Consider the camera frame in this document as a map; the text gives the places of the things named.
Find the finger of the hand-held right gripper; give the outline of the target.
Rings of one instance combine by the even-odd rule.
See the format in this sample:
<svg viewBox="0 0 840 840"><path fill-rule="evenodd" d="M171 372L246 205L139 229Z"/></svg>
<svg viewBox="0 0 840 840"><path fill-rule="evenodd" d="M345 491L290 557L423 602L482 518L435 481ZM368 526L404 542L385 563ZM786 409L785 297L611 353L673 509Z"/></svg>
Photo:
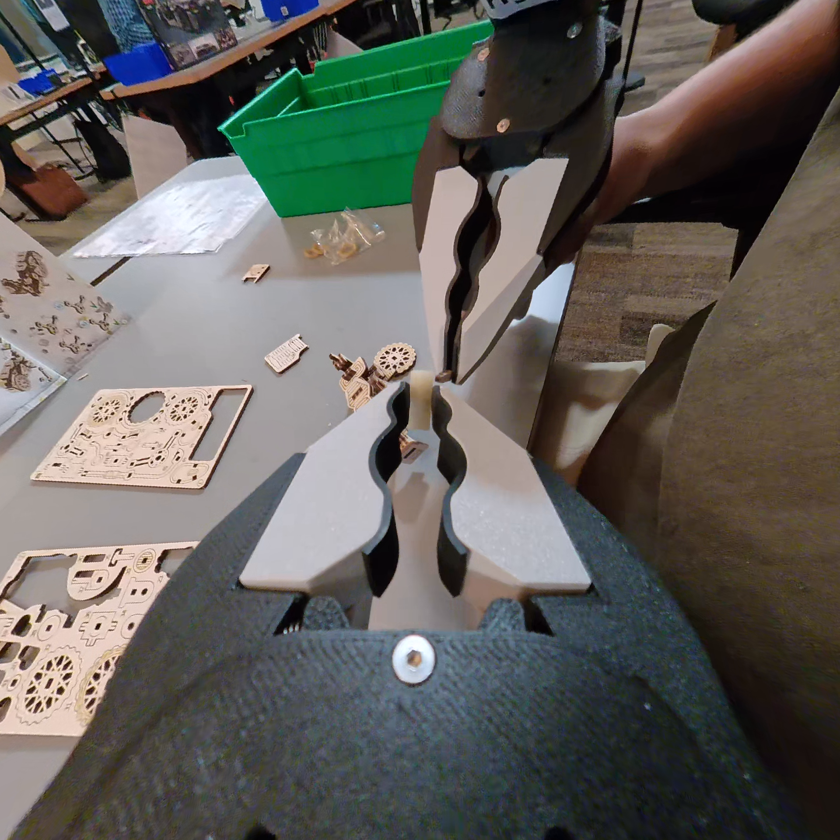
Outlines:
<svg viewBox="0 0 840 840"><path fill-rule="evenodd" d="M479 268L476 298L460 323L458 384L486 358L541 270L539 243L568 163L566 157L544 157L500 184L497 241Z"/></svg>
<svg viewBox="0 0 840 840"><path fill-rule="evenodd" d="M493 224L485 175L473 176L461 166L436 172L419 263L433 369L451 370L454 384L460 323L476 298Z"/></svg>

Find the printed instruction booklet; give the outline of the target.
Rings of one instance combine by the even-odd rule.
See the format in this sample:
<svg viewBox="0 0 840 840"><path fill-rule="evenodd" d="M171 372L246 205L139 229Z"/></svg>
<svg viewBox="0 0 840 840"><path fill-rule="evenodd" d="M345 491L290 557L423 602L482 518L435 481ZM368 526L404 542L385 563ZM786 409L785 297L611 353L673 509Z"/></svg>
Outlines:
<svg viewBox="0 0 840 840"><path fill-rule="evenodd" d="M1 218L1 432L55 393L130 317Z"/></svg>

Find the person in brown shirt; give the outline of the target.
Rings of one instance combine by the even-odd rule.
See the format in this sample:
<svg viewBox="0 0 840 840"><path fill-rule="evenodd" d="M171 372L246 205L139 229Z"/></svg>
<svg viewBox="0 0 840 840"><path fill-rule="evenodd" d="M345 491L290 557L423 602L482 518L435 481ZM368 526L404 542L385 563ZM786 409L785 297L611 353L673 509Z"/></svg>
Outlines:
<svg viewBox="0 0 840 840"><path fill-rule="evenodd" d="M839 105L716 303L662 343L581 494L680 604L749 738L838 838Z"/></svg>

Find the wooden puzzle sheet with slot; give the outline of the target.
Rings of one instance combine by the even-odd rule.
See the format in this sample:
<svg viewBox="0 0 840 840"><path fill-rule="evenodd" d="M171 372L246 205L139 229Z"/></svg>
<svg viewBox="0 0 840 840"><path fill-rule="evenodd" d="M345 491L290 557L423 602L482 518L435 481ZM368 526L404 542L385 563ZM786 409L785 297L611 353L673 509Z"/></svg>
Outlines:
<svg viewBox="0 0 840 840"><path fill-rule="evenodd" d="M222 394L240 396L211 458L195 452ZM201 490L210 481L245 408L250 384L102 389L31 475L79 485Z"/></svg>

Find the black and beige chair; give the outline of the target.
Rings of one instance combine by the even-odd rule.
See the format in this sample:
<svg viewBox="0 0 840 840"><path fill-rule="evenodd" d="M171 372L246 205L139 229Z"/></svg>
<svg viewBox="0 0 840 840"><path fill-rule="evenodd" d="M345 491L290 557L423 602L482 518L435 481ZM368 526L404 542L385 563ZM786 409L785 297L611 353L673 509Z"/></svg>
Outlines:
<svg viewBox="0 0 840 840"><path fill-rule="evenodd" d="M749 37L792 4L793 1L693 1L698 18L717 27L707 63Z"/></svg>

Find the small slotted wooden piece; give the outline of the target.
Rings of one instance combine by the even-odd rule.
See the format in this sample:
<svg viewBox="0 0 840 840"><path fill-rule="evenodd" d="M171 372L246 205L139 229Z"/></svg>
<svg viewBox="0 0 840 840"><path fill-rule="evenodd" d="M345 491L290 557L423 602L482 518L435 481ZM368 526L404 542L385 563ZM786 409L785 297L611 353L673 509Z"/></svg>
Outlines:
<svg viewBox="0 0 840 840"><path fill-rule="evenodd" d="M308 350L309 346L301 334L297 333L270 351L264 357L264 362L276 375L283 375L298 364Z"/></svg>

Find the long wooden table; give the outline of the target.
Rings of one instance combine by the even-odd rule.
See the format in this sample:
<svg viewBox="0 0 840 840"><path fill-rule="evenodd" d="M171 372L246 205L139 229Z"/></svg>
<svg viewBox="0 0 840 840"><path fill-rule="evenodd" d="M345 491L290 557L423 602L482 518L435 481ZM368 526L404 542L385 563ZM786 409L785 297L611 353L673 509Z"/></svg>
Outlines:
<svg viewBox="0 0 840 840"><path fill-rule="evenodd" d="M334 1L321 3L308 10L305 14L293 17L285 23L275 23L268 28L262 28L243 40L236 47L204 59L195 65L171 73L166 77L146 81L137 85L126 86L117 83L100 91L104 100L127 99L144 93L168 91L186 87L199 81L214 77L223 70L232 67L240 60L254 55L262 49L272 49L287 38L296 37L305 27L314 25L324 19L336 15L339 11L353 5L355 1Z"/></svg>

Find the pale chair back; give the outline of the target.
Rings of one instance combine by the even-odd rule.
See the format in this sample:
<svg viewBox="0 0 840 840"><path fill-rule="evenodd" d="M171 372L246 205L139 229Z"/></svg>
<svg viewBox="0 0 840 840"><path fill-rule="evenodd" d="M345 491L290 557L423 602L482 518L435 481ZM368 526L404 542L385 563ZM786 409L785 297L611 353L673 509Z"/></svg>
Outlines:
<svg viewBox="0 0 840 840"><path fill-rule="evenodd" d="M138 199L151 193L190 164L186 146L171 125L125 115L122 128Z"/></svg>

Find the brown bag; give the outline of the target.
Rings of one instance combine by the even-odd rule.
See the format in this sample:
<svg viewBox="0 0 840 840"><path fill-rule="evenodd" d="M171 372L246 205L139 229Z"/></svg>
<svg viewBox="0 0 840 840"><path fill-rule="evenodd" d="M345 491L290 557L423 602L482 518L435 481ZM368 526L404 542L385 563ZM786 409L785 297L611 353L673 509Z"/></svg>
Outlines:
<svg viewBox="0 0 840 840"><path fill-rule="evenodd" d="M7 186L39 219L57 222L88 204L89 195L64 169L47 163L24 174L7 174Z"/></svg>

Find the green plastic bin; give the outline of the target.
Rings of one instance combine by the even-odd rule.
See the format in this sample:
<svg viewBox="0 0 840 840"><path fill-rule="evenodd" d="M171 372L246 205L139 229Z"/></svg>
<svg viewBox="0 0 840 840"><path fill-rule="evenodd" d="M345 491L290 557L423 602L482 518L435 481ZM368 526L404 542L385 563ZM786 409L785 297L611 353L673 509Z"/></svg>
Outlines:
<svg viewBox="0 0 840 840"><path fill-rule="evenodd" d="M218 130L279 217L411 201L450 78L489 20L290 70Z"/></svg>

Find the small cream block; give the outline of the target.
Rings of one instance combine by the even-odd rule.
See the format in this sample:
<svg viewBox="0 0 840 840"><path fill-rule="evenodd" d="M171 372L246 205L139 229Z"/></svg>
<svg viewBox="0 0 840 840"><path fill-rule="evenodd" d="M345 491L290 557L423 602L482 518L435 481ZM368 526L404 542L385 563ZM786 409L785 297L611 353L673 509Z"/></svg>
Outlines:
<svg viewBox="0 0 840 840"><path fill-rule="evenodd" d="M407 428L426 430L432 422L432 397L435 374L431 371L413 370L409 377L411 405Z"/></svg>

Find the clear bag of small parts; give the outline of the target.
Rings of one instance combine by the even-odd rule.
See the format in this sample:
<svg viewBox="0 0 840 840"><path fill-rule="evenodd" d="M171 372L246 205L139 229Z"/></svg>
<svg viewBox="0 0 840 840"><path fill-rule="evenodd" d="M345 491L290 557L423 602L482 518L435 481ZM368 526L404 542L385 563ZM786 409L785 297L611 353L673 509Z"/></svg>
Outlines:
<svg viewBox="0 0 840 840"><path fill-rule="evenodd" d="M337 266L383 242L386 232L365 210L346 207L332 217L331 225L312 230L310 237L303 255Z"/></svg>

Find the dark printed box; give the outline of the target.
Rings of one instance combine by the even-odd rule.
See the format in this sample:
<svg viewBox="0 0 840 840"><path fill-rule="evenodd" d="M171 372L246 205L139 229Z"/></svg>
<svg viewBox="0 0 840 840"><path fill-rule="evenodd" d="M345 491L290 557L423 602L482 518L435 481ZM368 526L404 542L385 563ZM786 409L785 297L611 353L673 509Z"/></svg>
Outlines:
<svg viewBox="0 0 840 840"><path fill-rule="evenodd" d="M233 49L238 39L220 1L137 1L174 70Z"/></svg>

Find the grey desk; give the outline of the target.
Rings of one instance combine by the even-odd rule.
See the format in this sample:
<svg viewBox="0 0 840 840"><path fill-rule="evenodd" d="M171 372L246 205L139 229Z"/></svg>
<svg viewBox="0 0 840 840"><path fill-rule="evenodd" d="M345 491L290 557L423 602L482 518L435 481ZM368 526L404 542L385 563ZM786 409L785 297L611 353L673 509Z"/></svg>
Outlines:
<svg viewBox="0 0 840 840"><path fill-rule="evenodd" d="M278 218L263 206L240 234L205 255L130 259L96 288L131 321L74 379L2 437L2 577L25 550L201 540L281 466L347 415L330 353L371 357L411 344L431 371L412 209L369 211L386 239L340 266L307 259L310 232L326 217ZM242 278L269 264L256 283ZM464 386L462 398L507 436L529 446L573 276L563 266L533 293L524 320ZM309 350L276 375L264 357L300 333ZM254 387L202 490L48 484L31 474L100 389L161 385ZM473 629L480 614L453 599L429 553L402 549L392 587L373 602L371 627ZM66 761L73 738L2 737L2 838Z"/></svg>

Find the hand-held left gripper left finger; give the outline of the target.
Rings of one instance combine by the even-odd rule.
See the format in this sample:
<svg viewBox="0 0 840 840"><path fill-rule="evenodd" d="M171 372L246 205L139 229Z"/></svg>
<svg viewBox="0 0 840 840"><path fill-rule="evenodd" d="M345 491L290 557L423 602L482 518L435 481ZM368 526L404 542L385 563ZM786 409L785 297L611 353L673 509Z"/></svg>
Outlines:
<svg viewBox="0 0 840 840"><path fill-rule="evenodd" d="M403 460L410 402L407 382L390 384L308 448L239 576L244 587L384 594L400 551L388 480Z"/></svg>

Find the clear plastic wrapper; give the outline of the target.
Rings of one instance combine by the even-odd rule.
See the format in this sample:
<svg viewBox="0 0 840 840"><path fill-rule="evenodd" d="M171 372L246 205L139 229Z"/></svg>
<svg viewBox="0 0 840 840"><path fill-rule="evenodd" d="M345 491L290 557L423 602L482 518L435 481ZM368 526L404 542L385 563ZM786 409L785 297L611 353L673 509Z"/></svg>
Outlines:
<svg viewBox="0 0 840 840"><path fill-rule="evenodd" d="M72 252L78 259L218 251L267 205L250 175L184 182L147 196Z"/></svg>

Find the wooden puzzle sheet with gears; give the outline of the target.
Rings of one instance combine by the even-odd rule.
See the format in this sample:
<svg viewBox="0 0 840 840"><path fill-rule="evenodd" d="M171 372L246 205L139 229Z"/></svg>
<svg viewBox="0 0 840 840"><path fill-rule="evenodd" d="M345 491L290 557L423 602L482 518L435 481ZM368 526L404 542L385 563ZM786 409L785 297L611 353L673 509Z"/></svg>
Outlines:
<svg viewBox="0 0 840 840"><path fill-rule="evenodd" d="M114 611L77 618L41 606L2 613L2 735L79 737L87 729L131 636Z"/></svg>

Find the emptied wooden puzzle sheet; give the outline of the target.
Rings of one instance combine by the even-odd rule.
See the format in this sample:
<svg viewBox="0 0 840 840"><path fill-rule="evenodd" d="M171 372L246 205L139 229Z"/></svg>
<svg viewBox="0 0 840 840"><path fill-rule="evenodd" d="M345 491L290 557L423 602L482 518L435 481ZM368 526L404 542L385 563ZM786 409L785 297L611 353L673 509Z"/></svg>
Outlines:
<svg viewBox="0 0 840 840"><path fill-rule="evenodd" d="M170 580L164 570L170 554L185 557L197 541L21 552L2 580L2 660L43 654L69 646L84 655L124 645L137 631L154 599ZM66 570L66 605L24 606L17 594L27 573L56 561Z"/></svg>

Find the partly built wooden model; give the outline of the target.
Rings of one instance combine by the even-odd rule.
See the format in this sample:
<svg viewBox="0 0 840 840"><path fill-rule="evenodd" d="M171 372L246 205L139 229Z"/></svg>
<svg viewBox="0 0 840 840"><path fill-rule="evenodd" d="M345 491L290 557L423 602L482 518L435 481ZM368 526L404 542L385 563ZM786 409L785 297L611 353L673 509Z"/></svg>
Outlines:
<svg viewBox="0 0 840 840"><path fill-rule="evenodd" d="M339 384L348 408L358 411L373 397L382 392L395 378L408 373L415 365L417 353L407 343L388 343L367 364L359 357L351 361L341 353L330 353L333 367L341 373Z"/></svg>

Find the person's right forearm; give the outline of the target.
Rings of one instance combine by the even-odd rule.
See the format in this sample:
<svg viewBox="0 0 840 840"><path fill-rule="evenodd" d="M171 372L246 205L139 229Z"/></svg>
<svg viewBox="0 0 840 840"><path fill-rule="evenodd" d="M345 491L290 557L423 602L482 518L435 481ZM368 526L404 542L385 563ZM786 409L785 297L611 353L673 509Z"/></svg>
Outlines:
<svg viewBox="0 0 840 840"><path fill-rule="evenodd" d="M656 104L615 123L584 232L632 203L692 186L744 155L807 137L838 88L836 1L796 2Z"/></svg>

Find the person's beige trousers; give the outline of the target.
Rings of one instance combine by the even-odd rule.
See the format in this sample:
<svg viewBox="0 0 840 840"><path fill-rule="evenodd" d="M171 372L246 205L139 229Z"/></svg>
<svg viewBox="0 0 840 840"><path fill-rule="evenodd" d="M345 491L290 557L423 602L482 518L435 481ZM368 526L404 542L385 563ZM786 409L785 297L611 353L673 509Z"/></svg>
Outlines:
<svg viewBox="0 0 840 840"><path fill-rule="evenodd" d="M673 331L656 323L647 336L643 360L552 362L532 432L531 452L575 487L619 403Z"/></svg>

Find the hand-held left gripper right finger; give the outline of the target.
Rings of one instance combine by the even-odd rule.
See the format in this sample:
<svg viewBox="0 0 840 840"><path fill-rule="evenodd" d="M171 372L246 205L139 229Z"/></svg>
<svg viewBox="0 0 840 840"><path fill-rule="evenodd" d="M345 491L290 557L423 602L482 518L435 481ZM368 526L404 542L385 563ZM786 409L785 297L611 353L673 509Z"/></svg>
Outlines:
<svg viewBox="0 0 840 840"><path fill-rule="evenodd" d="M432 426L448 483L437 537L447 591L467 601L587 592L591 577L527 450L438 385Z"/></svg>

